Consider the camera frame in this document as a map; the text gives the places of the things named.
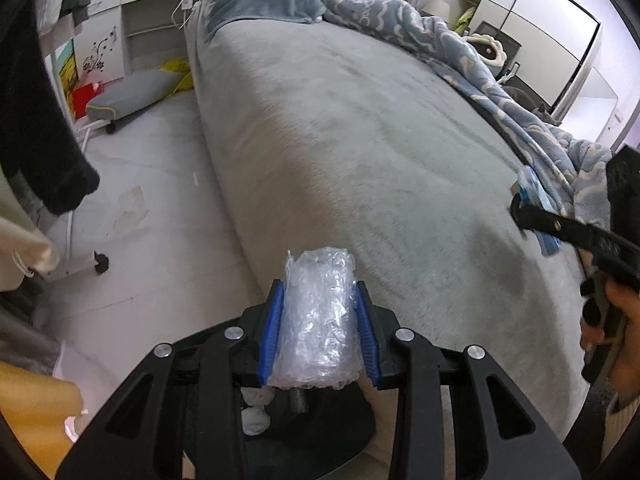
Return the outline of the person right hand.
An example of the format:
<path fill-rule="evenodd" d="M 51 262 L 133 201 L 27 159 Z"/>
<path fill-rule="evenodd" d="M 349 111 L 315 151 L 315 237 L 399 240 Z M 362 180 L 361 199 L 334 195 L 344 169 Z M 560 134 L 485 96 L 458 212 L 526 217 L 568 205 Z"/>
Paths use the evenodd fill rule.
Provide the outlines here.
<path fill-rule="evenodd" d="M 608 313 L 620 317 L 625 323 L 625 331 L 621 333 L 617 328 L 605 330 L 581 318 L 579 344 L 583 352 L 593 352 L 617 339 L 618 350 L 608 371 L 608 382 L 616 392 L 616 411 L 621 411 L 639 397 L 639 293 L 618 284 L 603 272 L 592 277 L 602 285 L 602 296 L 610 304 Z"/>

